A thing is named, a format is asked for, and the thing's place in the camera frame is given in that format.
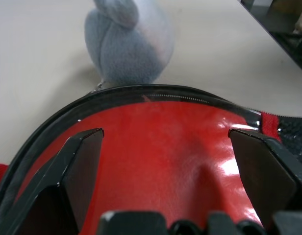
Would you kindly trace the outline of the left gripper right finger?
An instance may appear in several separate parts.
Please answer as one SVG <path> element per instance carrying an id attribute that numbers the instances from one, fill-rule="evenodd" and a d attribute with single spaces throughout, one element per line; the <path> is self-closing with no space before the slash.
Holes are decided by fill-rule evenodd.
<path id="1" fill-rule="evenodd" d="M 268 231 L 302 231 L 302 164 L 278 140 L 231 129 L 239 174 Z"/>

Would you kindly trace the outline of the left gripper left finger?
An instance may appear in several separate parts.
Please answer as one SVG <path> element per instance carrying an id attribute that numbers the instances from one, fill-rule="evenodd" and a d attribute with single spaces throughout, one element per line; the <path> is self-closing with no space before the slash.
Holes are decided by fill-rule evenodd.
<path id="1" fill-rule="evenodd" d="M 45 163 L 18 198 L 24 207 L 17 235 L 77 235 L 81 232 L 95 188 L 101 128 L 69 137 Z"/>

